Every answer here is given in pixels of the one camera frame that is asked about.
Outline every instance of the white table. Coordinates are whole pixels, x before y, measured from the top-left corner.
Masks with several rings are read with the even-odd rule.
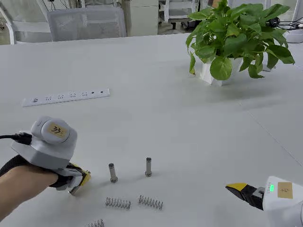
[[[302,167],[288,154],[299,158],[302,146],[302,71],[278,65],[265,79],[244,72],[233,85],[210,87],[188,75],[186,36],[0,46],[0,134],[29,129],[41,115],[62,118],[79,135],[72,161],[92,172],[78,196],[47,189],[1,227],[81,227],[99,218],[106,227],[268,226],[264,212],[224,187],[264,186],[270,175],[303,184]],[[292,46],[295,56],[299,46]],[[99,87],[111,97],[20,104]],[[0,141],[1,165],[15,155],[9,145]],[[163,211],[138,206],[141,193],[163,200]],[[106,208],[107,196],[131,199],[131,210]]]

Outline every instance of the handwritten number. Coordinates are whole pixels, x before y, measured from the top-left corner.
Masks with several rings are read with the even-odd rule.
[[[61,133],[61,129],[58,128],[57,126],[54,126],[53,129],[51,130],[53,133],[57,134],[57,133]]]

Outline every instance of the label sticker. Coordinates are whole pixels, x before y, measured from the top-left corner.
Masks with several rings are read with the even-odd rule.
[[[278,182],[278,197],[292,199],[293,198],[293,183]]]
[[[67,133],[67,130],[60,125],[51,123],[50,126],[48,127],[48,132],[59,138],[64,138]]]

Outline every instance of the white cabinet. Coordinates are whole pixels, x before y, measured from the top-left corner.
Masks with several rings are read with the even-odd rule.
[[[122,0],[128,36],[158,34],[158,0]]]

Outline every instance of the potted plant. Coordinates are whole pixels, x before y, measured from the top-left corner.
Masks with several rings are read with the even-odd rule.
[[[294,64],[283,36],[285,30],[269,26],[269,21],[287,12],[288,6],[280,4],[263,10],[263,4],[242,4],[231,9],[222,0],[215,9],[205,8],[189,15],[201,21],[186,40],[190,54],[190,73],[195,73],[196,58],[204,64],[199,72],[202,79],[212,83],[228,80],[243,64],[251,78],[263,78],[263,53],[267,53],[267,67],[272,69],[281,60]]]

